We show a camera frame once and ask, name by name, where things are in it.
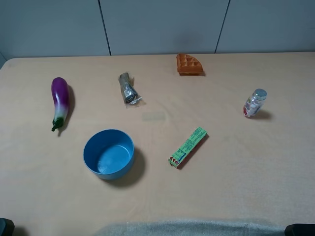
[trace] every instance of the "waffle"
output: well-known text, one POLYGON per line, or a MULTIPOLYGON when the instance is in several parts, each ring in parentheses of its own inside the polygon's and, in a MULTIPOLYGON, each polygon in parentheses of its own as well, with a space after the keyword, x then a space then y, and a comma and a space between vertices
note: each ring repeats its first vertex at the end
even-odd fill
POLYGON ((200 75, 203 73, 201 63, 187 54, 177 54, 177 71, 180 75, 200 75))

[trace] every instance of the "plastic bottle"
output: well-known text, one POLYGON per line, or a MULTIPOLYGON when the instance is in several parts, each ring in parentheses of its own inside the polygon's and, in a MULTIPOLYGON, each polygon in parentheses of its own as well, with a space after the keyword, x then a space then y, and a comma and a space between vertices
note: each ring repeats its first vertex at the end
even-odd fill
POLYGON ((244 116, 246 117, 252 117, 257 114, 257 112, 260 110, 262 105, 264 104, 266 100, 267 92, 263 89, 256 89, 255 92, 250 96, 244 107, 244 116))

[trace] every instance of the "bottle cap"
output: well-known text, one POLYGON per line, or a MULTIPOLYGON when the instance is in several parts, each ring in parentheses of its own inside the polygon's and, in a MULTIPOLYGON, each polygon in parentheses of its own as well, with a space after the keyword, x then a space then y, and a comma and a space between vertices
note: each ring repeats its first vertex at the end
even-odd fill
POLYGON ((258 88, 255 90, 253 95, 257 100, 265 100, 267 96, 267 92, 261 88, 258 88))

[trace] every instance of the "gray fabric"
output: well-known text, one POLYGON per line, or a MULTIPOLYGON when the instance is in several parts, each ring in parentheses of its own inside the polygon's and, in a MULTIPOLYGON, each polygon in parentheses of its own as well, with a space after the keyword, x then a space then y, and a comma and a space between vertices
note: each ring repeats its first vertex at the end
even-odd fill
POLYGON ((114 224, 95 236, 284 236, 284 228, 217 221, 114 224))

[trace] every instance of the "gray wall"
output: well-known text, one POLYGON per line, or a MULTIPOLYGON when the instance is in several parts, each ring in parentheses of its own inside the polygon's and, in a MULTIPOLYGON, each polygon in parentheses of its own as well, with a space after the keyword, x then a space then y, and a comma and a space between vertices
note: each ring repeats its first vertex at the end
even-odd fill
POLYGON ((97 0, 0 0, 0 51, 6 59, 109 55, 97 0))
POLYGON ((217 53, 315 50, 315 0, 231 0, 217 53))
POLYGON ((0 52, 100 56, 108 44, 113 55, 315 51, 315 0, 228 3, 100 0, 100 9, 98 0, 0 0, 0 52))
POLYGON ((101 0, 112 55, 214 53, 228 0, 101 0))

